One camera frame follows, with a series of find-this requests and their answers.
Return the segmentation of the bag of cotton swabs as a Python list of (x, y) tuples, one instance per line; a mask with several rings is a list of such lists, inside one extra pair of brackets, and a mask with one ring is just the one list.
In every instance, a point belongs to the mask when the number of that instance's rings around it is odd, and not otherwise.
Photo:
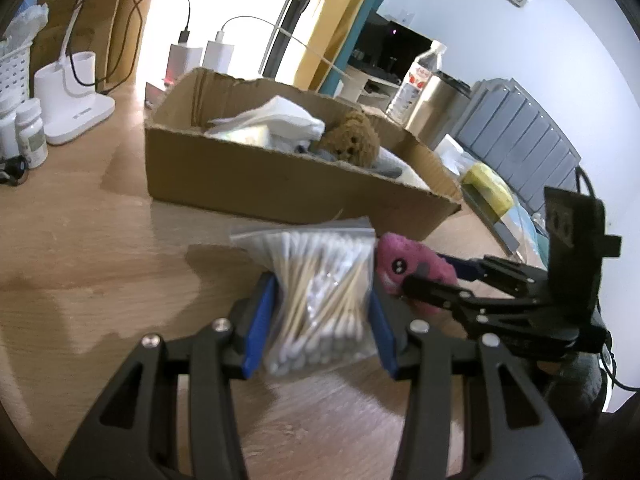
[(277, 279), (262, 358), (268, 375), (303, 375), (373, 356), (368, 313), (376, 235), (367, 217), (253, 226), (230, 240)]

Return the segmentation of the pink plush toy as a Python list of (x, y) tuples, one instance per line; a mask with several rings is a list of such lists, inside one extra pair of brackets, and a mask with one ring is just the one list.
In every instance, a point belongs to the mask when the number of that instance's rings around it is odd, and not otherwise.
[(431, 281), (457, 285), (454, 267), (426, 245), (395, 233), (385, 233), (378, 240), (375, 273), (390, 295), (402, 298), (420, 315), (440, 312), (438, 307), (423, 301), (407, 299), (402, 294), (402, 281), (407, 275), (420, 274)]

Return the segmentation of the grey sock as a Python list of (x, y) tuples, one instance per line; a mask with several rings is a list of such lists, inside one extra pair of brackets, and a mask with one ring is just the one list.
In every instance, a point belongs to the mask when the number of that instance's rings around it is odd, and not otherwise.
[(332, 155), (326, 150), (319, 150), (318, 148), (311, 148), (310, 146), (305, 146), (303, 144), (299, 144), (294, 148), (294, 153), (297, 155), (306, 155), (314, 158), (318, 158), (324, 160), (325, 162), (336, 162), (337, 158), (335, 155)]

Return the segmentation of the white paper towel sheet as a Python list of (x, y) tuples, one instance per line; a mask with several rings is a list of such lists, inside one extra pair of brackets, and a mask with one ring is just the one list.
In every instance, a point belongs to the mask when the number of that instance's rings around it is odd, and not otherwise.
[(431, 188), (409, 164), (386, 148), (380, 148), (378, 158), (371, 167), (379, 176), (390, 178), (401, 184), (429, 191)]

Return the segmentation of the white knit cloth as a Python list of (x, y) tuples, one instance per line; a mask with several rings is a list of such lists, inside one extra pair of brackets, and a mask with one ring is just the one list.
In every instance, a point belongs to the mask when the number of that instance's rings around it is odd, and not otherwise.
[(211, 139), (212, 133), (256, 125), (269, 128), (271, 144), (266, 149), (282, 153), (294, 153), (299, 144), (310, 146), (326, 131), (326, 124), (321, 119), (283, 96), (275, 96), (264, 105), (235, 117), (212, 119), (204, 136)]

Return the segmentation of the brown teddy bear plush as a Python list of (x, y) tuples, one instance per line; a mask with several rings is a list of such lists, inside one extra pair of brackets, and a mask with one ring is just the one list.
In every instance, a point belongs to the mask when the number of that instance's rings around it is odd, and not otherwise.
[(380, 154), (380, 137), (370, 119), (359, 110), (352, 110), (316, 143), (318, 151), (327, 152), (337, 160), (360, 168), (371, 168)]

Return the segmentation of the cartoon printed tissue pack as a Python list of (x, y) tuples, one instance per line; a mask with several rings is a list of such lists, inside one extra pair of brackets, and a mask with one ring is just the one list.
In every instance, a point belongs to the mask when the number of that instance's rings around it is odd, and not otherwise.
[(216, 132), (212, 133), (210, 137), (236, 144), (257, 146), (258, 148), (269, 148), (271, 144), (269, 128), (263, 125)]

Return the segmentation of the yellow sponge on tray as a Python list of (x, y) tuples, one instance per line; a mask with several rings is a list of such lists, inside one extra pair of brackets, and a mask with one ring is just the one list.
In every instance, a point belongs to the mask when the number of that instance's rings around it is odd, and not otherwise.
[(506, 182), (484, 162), (474, 162), (462, 176), (461, 183), (479, 192), (499, 218), (514, 206), (513, 194)]

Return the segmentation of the stainless steel tumbler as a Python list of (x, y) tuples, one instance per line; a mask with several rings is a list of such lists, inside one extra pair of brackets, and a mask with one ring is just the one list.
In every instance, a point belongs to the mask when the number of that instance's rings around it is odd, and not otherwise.
[(436, 70), (420, 94), (405, 129), (431, 150), (437, 148), (471, 99), (464, 81)]

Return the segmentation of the black monitor on shelf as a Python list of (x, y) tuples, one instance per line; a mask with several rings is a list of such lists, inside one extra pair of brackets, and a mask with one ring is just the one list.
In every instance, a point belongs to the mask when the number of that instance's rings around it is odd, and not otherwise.
[(370, 76), (400, 84), (413, 60), (431, 45), (431, 39), (371, 11), (348, 64)]

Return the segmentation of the white pill bottle front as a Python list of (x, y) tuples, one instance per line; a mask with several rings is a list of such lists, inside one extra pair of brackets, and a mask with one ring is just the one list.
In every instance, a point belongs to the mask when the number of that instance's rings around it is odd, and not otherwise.
[(48, 158), (48, 144), (41, 114), (40, 99), (37, 98), (25, 101), (16, 109), (17, 142), (29, 170), (40, 167)]

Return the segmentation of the white pill bottle rear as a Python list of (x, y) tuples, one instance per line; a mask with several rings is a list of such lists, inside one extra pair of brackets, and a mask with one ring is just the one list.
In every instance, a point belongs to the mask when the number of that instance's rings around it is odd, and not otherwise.
[(21, 92), (10, 90), (3, 93), (0, 102), (1, 158), (11, 159), (20, 154), (15, 130), (16, 109), (22, 102)]

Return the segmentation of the teal curtain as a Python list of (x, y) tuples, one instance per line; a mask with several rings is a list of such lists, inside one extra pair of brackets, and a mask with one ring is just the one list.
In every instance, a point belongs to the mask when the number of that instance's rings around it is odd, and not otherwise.
[[(356, 41), (359, 37), (361, 29), (363, 28), (363, 24), (366, 21), (369, 13), (371, 11), (376, 10), (383, 0), (364, 0), (363, 4), (360, 8), (360, 11), (357, 14), (356, 21), (352, 25), (350, 29), (347, 39), (344, 43), (344, 46), (341, 48), (340, 54), (337, 57), (337, 67), (341, 70), (346, 68), (347, 62), (349, 60), (350, 55), (352, 54), (352, 50), (354, 50)], [(332, 73), (331, 75), (326, 77), (326, 80), (321, 85), (319, 93), (328, 94), (329, 96), (333, 96), (335, 90), (337, 89), (338, 82), (341, 80), (340, 75), (335, 75)]]

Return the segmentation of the yellow curtain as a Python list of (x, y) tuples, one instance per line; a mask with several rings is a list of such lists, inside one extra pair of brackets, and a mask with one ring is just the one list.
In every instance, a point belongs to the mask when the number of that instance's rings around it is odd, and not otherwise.
[(326, 77), (339, 75), (337, 57), (356, 21), (364, 0), (321, 0), (319, 15), (310, 37), (305, 41), (305, 54), (300, 59), (293, 86), (319, 91)]

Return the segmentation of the white lattice plastic basket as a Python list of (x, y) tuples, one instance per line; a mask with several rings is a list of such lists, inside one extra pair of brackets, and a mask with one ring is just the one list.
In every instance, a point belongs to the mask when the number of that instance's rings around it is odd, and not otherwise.
[(29, 60), (32, 43), (3, 55), (0, 58), (0, 92), (17, 92), (21, 101), (30, 97)]

